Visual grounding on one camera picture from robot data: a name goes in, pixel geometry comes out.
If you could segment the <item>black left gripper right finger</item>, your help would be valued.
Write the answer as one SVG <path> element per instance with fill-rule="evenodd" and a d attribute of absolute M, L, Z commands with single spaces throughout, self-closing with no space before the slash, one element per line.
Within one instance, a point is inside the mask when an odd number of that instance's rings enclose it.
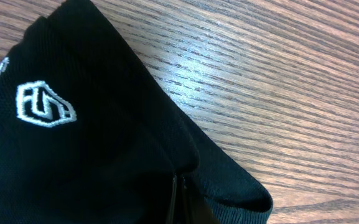
<path fill-rule="evenodd" d="M 220 224 L 203 195 L 185 177 L 181 179 L 181 199 L 185 224 Z"/>

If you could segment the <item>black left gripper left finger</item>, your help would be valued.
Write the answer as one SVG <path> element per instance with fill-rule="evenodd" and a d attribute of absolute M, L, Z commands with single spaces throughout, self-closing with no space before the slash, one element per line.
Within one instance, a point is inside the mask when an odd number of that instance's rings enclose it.
<path fill-rule="evenodd" d="M 166 224 L 174 223 L 176 195 L 177 195 L 177 176 L 176 174 L 174 174 L 174 177 L 172 179 L 172 193 L 170 196 L 170 202 L 166 216 Z"/>

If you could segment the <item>black t-shirt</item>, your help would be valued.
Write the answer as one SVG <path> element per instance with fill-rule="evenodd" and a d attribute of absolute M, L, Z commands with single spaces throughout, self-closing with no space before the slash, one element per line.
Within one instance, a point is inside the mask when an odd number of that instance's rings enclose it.
<path fill-rule="evenodd" d="M 92 2 L 37 19 L 0 63 L 0 223 L 166 223 L 174 174 L 174 223 L 182 177 L 220 223 L 273 209 Z"/>

